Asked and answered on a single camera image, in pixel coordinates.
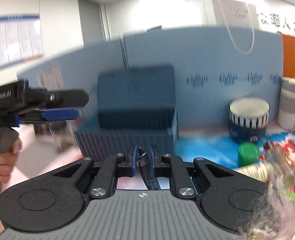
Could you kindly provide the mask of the person's left hand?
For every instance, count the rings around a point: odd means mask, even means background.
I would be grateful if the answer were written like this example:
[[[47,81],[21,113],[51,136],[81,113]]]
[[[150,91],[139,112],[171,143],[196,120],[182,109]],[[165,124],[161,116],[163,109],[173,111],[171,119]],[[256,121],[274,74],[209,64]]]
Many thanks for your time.
[[[11,172],[16,165],[18,154],[22,149],[22,141],[18,138],[7,152],[0,153],[0,183],[9,182]]]

